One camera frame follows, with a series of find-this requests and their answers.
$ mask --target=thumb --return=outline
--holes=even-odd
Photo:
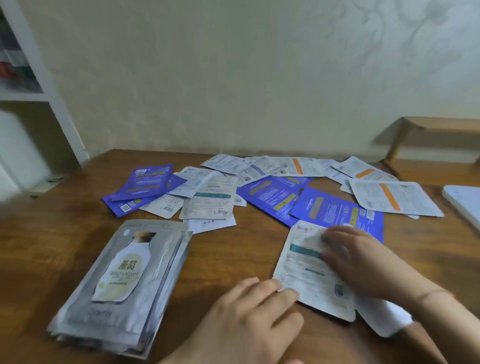
[[[341,277],[345,277],[348,271],[348,263],[337,253],[327,250],[322,254],[324,261]]]

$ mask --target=person's left hand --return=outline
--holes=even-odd
[[[225,293],[192,336],[161,364],[276,364],[300,333],[299,312],[274,323],[299,298],[280,281],[249,278]]]

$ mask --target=bracelet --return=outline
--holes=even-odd
[[[449,290],[446,290],[446,289],[443,289],[443,288],[439,288],[439,289],[432,290],[432,291],[430,291],[430,292],[421,294],[420,296],[417,297],[417,302],[418,302],[418,303],[421,303],[421,302],[422,302],[423,300],[425,300],[428,296],[430,296],[431,294],[434,294],[434,293],[447,293],[447,294],[449,294],[450,296],[455,297],[455,295],[454,295],[453,293],[451,293]]]

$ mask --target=purple packet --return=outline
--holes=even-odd
[[[122,201],[164,194],[172,173],[173,164],[137,168],[110,200]]]
[[[184,184],[187,180],[183,179],[175,174],[170,176],[168,180],[167,189],[165,193],[173,191],[177,187]],[[113,213],[119,218],[123,215],[128,214],[129,212],[135,211],[140,207],[149,204],[150,202],[160,198],[164,194],[158,196],[150,196],[145,198],[136,198],[134,200],[123,200],[123,201],[112,201],[110,198],[114,194],[108,194],[102,197],[103,202],[113,211]]]
[[[315,225],[330,227],[349,224],[383,242],[384,214],[365,210],[360,205],[305,187],[290,214]]]
[[[290,216],[302,186],[312,177],[269,176],[237,188],[237,194],[267,214],[292,227],[298,221]]]

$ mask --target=orange stripe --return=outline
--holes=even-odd
[[[401,211],[402,209],[400,208],[400,206],[399,206],[398,203],[396,202],[395,198],[393,197],[392,193],[391,193],[390,190],[388,189],[387,185],[384,184],[384,183],[381,183],[381,184],[380,184],[380,187],[381,187],[382,190],[384,191],[385,196],[387,196],[388,202],[390,202],[390,204],[392,205],[393,210],[395,210],[395,211]]]
[[[362,178],[369,175],[372,172],[375,172],[375,170],[364,170],[363,172],[360,172],[359,174],[357,174],[355,177]]]
[[[295,168],[297,169],[298,174],[303,174],[303,171],[301,170],[298,159],[292,158],[292,160],[293,160],[293,164],[295,164]]]

